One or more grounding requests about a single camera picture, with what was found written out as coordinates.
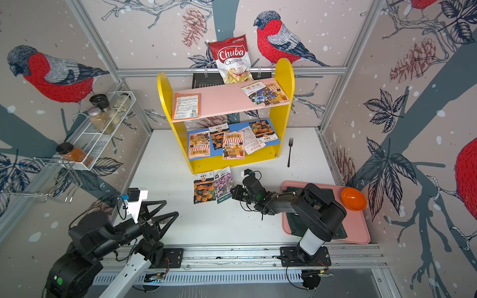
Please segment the purple flower seed bag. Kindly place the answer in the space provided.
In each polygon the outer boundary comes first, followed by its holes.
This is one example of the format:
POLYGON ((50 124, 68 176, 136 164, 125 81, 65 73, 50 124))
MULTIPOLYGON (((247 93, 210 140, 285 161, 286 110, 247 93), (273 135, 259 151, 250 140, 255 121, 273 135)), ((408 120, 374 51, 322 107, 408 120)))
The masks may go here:
POLYGON ((233 186, 232 173, 229 167, 214 172, 214 187, 218 204, 232 197, 231 189, 233 186))

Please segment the blue flower seed bag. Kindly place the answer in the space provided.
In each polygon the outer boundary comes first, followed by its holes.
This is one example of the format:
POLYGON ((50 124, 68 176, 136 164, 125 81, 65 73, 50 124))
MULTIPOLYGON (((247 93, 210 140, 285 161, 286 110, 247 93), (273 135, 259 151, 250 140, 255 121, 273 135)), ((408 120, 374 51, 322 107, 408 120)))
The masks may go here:
POLYGON ((262 81, 257 81, 241 88, 251 102, 258 106, 272 98, 272 91, 262 81))

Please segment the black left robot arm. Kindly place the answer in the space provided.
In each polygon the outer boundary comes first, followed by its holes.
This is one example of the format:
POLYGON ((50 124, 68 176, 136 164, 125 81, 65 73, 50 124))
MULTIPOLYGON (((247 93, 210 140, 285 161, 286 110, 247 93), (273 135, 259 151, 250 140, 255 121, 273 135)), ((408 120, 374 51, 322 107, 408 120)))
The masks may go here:
POLYGON ((72 241, 67 252, 53 264, 42 297, 83 298, 103 270, 104 257, 134 240, 138 242, 128 262, 104 296, 124 297, 135 280, 152 265, 170 269, 176 259, 166 255, 162 238, 179 213, 160 215, 165 205, 166 201, 144 202, 137 214, 116 226, 103 211, 85 215, 69 229, 72 241))

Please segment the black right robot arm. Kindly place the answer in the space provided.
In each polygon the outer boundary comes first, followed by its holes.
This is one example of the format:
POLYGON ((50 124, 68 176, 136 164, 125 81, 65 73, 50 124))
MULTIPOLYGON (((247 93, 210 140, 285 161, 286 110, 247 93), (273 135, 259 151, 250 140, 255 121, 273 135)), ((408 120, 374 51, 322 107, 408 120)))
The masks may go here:
POLYGON ((334 196, 328 196, 318 186, 308 183, 292 192, 267 191, 253 173, 246 176, 241 185, 231 189, 232 199, 253 204, 261 215, 295 214, 306 226, 297 244, 296 257, 307 263, 330 242, 347 216, 347 211, 334 196))

